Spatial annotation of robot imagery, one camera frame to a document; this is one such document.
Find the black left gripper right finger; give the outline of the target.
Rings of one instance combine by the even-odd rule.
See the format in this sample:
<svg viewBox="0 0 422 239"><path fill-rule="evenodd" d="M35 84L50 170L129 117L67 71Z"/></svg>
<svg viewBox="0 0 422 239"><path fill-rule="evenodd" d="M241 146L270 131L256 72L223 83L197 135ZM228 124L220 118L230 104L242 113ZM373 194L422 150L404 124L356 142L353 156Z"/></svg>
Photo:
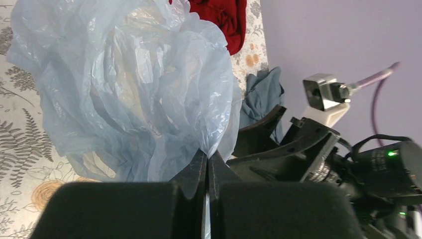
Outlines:
<svg viewBox="0 0 422 239"><path fill-rule="evenodd" d="M328 183L244 181L220 155L208 162L213 239L361 239L358 219Z"/></svg>

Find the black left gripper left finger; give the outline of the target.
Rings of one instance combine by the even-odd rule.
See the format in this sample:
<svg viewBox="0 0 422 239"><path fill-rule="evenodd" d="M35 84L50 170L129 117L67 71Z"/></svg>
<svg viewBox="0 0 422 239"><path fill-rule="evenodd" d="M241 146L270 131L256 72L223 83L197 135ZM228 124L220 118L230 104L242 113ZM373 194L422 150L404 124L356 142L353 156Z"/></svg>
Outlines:
<svg viewBox="0 0 422 239"><path fill-rule="evenodd" d="M207 157L170 181L74 182L53 194L33 239L202 239Z"/></svg>

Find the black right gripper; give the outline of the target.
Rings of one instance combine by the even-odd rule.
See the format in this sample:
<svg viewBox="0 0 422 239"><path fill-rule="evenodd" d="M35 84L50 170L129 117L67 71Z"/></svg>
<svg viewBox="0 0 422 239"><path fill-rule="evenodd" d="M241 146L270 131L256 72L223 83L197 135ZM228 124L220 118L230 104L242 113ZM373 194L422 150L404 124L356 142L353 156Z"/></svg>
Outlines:
<svg viewBox="0 0 422 239"><path fill-rule="evenodd" d="M334 129L313 119L292 118L283 144L271 138L286 108L276 105L263 119L239 130L229 168L244 181L326 182L359 198L356 180L349 173L347 157L337 144L351 145Z"/></svg>

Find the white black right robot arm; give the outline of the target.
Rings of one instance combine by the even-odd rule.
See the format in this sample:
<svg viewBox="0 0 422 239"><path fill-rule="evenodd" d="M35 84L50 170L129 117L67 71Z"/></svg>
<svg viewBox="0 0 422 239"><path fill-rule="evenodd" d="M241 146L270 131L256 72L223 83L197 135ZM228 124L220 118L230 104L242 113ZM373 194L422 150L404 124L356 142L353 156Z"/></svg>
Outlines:
<svg viewBox="0 0 422 239"><path fill-rule="evenodd" d="M350 145L311 118L292 118L280 142L271 139L285 112L276 106L242 128L229 168L244 181L323 182L344 190L368 239L415 239L422 206L422 149L404 136L375 134ZM367 151L369 140L389 145Z"/></svg>

